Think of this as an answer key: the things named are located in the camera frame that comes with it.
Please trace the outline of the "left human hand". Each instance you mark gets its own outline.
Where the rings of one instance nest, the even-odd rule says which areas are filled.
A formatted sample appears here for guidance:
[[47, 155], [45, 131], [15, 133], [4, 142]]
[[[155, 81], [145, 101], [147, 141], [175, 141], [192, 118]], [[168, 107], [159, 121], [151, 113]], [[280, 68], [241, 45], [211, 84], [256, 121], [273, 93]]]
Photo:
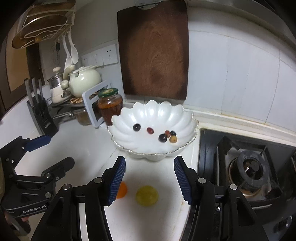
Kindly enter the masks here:
[[5, 212], [4, 215], [5, 215], [6, 221], [12, 227], [13, 232], [17, 236], [24, 237], [30, 233], [31, 227], [28, 220], [23, 221], [23, 219], [20, 217], [18, 218], [12, 217], [7, 212]]

